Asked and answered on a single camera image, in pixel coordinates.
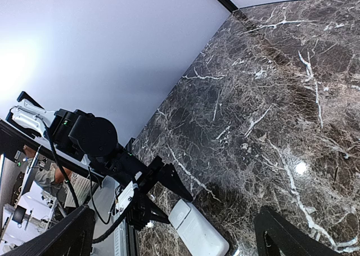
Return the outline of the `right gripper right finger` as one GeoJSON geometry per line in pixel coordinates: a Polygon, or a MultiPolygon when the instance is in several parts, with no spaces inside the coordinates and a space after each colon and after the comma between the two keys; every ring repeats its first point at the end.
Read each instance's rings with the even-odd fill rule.
{"type": "Polygon", "coordinates": [[[254,218],[254,229],[259,255],[339,255],[301,232],[270,206],[261,207],[254,218]]]}

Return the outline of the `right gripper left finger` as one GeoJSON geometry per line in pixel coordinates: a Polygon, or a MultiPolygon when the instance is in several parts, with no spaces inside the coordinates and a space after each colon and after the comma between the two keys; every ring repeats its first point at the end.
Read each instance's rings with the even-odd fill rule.
{"type": "Polygon", "coordinates": [[[90,255],[95,211],[82,205],[54,227],[5,255],[90,255]]]}

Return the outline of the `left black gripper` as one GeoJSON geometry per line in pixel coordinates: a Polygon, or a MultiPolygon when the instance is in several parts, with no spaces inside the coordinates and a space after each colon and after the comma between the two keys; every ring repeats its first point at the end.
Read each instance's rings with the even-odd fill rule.
{"type": "Polygon", "coordinates": [[[174,165],[164,164],[159,156],[156,156],[149,166],[146,166],[132,154],[125,154],[123,167],[126,174],[129,175],[130,181],[138,184],[134,199],[125,210],[136,210],[134,215],[134,228],[136,230],[142,230],[150,221],[170,223],[168,215],[147,196],[147,193],[158,182],[182,199],[189,202],[193,201],[191,193],[182,183],[174,165]]]}

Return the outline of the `white remote control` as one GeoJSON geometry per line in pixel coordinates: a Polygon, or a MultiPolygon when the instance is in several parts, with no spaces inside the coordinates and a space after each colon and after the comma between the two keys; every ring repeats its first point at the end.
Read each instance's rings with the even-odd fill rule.
{"type": "Polygon", "coordinates": [[[224,256],[228,252],[228,241],[192,203],[180,199],[168,219],[191,255],[224,256]]]}

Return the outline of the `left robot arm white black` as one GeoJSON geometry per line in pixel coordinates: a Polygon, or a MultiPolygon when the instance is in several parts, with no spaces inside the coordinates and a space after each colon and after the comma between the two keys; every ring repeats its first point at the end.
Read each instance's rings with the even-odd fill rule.
{"type": "Polygon", "coordinates": [[[117,181],[120,192],[115,194],[115,209],[135,229],[144,228],[149,221],[169,223],[168,216],[147,196],[157,183],[193,200],[173,164],[156,156],[145,165],[118,142],[111,121],[81,110],[46,110],[26,92],[21,92],[17,101],[6,120],[29,137],[44,138],[64,154],[117,181]]]}

